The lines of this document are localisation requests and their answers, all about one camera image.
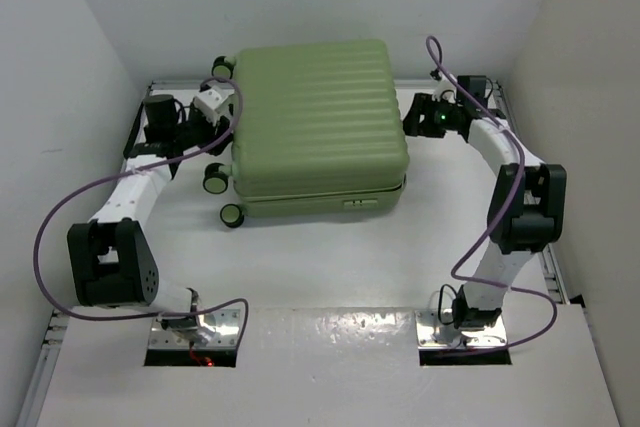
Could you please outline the green suitcase with blue lining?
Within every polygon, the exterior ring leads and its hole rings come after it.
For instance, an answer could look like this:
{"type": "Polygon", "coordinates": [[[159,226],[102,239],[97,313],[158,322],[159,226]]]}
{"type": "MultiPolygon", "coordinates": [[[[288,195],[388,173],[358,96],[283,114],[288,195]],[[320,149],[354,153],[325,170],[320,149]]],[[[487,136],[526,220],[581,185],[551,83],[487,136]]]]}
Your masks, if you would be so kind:
{"type": "Polygon", "coordinates": [[[216,65],[241,91],[231,161],[203,178],[207,192],[238,197],[220,209],[226,227],[396,206],[409,153],[383,41],[245,48],[216,65]]]}

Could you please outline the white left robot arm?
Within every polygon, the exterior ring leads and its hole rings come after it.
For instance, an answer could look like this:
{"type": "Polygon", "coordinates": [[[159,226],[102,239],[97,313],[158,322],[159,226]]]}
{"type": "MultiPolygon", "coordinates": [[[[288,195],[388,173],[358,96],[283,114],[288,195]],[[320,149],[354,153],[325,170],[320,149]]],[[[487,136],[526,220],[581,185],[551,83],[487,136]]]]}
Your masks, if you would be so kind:
{"type": "Polygon", "coordinates": [[[67,233],[81,305],[156,313],[163,329],[197,346],[214,339],[215,326],[196,312],[198,293],[160,277],[144,226],[187,150],[221,152],[229,143],[229,100],[228,92],[213,87],[189,105],[171,94],[142,101],[123,150],[125,177],[89,221],[67,233]]]}

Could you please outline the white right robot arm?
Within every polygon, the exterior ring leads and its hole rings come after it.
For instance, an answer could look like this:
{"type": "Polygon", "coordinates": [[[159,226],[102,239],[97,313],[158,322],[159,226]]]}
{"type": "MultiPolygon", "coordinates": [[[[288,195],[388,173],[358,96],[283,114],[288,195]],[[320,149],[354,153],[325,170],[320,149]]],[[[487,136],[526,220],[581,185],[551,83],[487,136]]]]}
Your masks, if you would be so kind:
{"type": "Polygon", "coordinates": [[[559,240],[564,225],[567,170],[543,161],[517,138],[504,114],[489,107],[485,84],[477,76],[440,83],[433,93],[415,94],[403,119],[408,137],[460,135],[495,175],[486,230],[476,243],[485,253],[474,274],[461,277],[446,321],[457,330],[494,325],[520,270],[559,240]]]}

